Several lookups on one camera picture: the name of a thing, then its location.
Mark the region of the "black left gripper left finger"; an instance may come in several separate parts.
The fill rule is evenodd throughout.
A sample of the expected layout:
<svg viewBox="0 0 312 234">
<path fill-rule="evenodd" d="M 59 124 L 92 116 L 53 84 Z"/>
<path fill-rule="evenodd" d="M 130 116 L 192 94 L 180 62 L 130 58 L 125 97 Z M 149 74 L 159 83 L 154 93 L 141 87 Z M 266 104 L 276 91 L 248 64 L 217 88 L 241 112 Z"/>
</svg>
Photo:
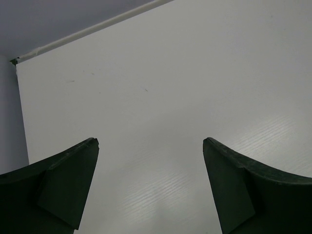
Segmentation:
<svg viewBox="0 0 312 234">
<path fill-rule="evenodd" d="M 99 154 L 88 138 L 0 176 L 2 234 L 72 234 L 79 229 Z"/>
</svg>

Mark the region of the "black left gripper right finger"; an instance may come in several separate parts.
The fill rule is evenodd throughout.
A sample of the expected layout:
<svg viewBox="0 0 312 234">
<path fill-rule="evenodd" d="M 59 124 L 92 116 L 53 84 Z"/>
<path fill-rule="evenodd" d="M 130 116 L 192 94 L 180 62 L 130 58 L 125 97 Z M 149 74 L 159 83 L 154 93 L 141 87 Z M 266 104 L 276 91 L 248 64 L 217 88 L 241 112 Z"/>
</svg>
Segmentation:
<svg viewBox="0 0 312 234">
<path fill-rule="evenodd" d="M 209 137 L 203 156 L 224 234 L 310 234 L 312 179 L 244 156 Z"/>
</svg>

